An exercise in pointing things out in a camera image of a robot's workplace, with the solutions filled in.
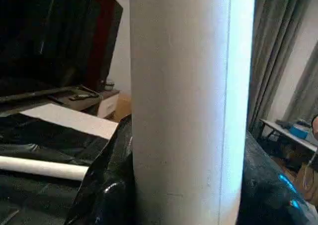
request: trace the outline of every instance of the tv screen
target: tv screen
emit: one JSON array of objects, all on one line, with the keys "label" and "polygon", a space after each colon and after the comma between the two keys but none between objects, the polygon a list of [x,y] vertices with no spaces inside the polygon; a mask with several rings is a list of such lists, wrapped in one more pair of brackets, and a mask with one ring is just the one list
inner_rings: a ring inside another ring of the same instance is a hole
[{"label": "tv screen", "polygon": [[83,83],[98,2],[0,0],[0,9],[0,102]]}]

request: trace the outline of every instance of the blue container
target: blue container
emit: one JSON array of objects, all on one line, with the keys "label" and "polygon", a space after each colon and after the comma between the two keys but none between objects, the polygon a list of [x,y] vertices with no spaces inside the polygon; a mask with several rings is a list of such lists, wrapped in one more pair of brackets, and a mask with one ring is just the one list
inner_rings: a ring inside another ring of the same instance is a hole
[{"label": "blue container", "polygon": [[309,129],[304,126],[300,126],[297,124],[294,124],[290,129],[289,132],[293,134],[294,136],[300,138],[300,139],[306,139],[308,135]]}]

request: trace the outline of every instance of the white tube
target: white tube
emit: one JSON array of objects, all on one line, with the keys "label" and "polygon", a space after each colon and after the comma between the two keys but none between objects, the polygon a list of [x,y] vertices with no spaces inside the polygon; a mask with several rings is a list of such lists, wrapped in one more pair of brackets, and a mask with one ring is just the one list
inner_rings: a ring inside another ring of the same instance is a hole
[{"label": "white tube", "polygon": [[82,181],[88,167],[0,156],[0,169]]},{"label": "white tube", "polygon": [[130,0],[139,224],[234,225],[254,0]]}]

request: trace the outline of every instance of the white wall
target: white wall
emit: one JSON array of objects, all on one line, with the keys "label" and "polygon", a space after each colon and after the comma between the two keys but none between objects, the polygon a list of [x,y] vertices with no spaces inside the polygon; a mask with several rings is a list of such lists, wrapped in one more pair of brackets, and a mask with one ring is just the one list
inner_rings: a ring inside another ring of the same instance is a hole
[{"label": "white wall", "polygon": [[281,119],[318,39],[318,0],[310,0],[267,119]]},{"label": "white wall", "polygon": [[115,82],[116,89],[131,94],[129,0],[117,1],[124,10],[108,78]]}]

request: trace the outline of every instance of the cable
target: cable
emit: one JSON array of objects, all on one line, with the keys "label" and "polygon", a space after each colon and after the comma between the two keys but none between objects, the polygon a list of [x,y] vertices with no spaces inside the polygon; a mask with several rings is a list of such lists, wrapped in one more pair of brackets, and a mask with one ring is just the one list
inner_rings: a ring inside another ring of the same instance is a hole
[{"label": "cable", "polygon": [[314,153],[313,157],[310,159],[309,163],[306,165],[306,168],[305,168],[305,173],[304,173],[304,177],[303,177],[303,186],[304,186],[305,190],[308,190],[308,186],[307,186],[307,182],[306,182],[307,169],[313,163],[316,155],[317,155],[317,151]]}]

